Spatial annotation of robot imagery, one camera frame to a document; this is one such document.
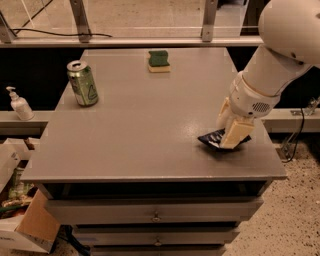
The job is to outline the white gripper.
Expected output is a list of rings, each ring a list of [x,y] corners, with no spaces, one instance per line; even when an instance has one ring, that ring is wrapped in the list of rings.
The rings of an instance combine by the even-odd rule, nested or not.
[[[239,72],[232,81],[229,98],[226,97],[217,117],[217,128],[225,129],[220,147],[234,149],[254,129],[254,122],[249,117],[264,117],[280,101],[280,96],[265,96],[252,89]],[[233,113],[242,117],[233,117]]]

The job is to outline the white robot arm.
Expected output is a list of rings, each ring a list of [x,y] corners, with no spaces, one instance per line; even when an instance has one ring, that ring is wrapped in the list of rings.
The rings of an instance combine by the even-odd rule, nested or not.
[[[320,0],[270,0],[258,30],[263,43],[232,81],[217,118],[223,149],[239,145],[292,81],[320,65]]]

